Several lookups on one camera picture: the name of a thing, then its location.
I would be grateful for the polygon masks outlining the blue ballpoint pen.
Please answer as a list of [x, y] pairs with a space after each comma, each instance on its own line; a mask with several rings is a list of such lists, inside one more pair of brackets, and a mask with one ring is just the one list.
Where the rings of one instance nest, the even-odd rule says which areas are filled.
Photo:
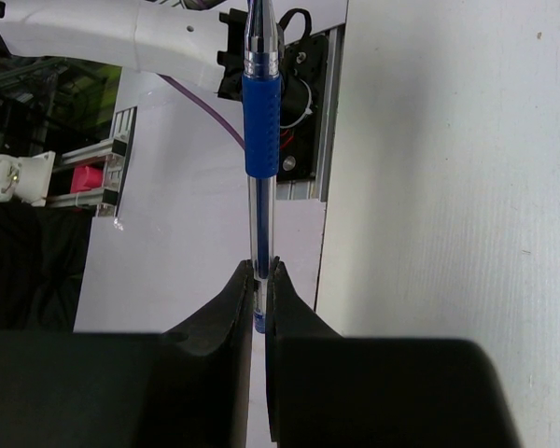
[[273, 212], [279, 169], [282, 79], [279, 39], [270, 1], [248, 3], [242, 104], [251, 260], [254, 269], [254, 326], [265, 332], [268, 280], [273, 260]]

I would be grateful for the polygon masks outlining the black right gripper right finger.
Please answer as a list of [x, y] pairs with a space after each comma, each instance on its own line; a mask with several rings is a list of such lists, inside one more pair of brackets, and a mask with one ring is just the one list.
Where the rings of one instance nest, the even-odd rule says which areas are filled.
[[496, 370], [476, 343], [344, 337], [271, 268], [266, 393], [280, 447], [517, 447]]

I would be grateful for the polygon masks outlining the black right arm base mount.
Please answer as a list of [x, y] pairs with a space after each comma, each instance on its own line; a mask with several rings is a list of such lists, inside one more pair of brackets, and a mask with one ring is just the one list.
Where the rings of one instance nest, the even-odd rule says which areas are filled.
[[326, 87], [329, 41], [326, 34], [313, 33], [310, 12], [303, 8], [289, 10], [281, 18], [280, 28], [286, 31], [297, 15], [304, 19], [302, 36], [285, 45], [281, 60], [283, 92], [277, 174], [281, 183], [315, 176]]

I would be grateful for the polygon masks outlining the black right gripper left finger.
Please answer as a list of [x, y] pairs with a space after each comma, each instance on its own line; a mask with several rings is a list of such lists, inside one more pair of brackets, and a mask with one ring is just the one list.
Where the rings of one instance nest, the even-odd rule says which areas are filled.
[[253, 269], [163, 333], [0, 331], [0, 447], [243, 447]]

